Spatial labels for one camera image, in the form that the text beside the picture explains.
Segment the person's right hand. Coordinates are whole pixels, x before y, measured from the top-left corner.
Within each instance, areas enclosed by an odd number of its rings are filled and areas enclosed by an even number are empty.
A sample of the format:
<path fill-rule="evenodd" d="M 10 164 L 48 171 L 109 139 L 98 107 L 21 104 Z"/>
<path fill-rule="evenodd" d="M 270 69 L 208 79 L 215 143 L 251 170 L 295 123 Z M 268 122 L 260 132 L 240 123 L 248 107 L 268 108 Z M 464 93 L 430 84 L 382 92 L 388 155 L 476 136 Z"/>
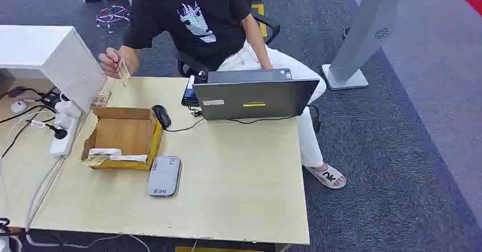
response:
<path fill-rule="evenodd" d="M 114 48 L 106 48 L 104 53 L 98 55 L 99 64 L 108 77 L 120 79 L 119 63 L 122 60 L 120 53 Z"/>

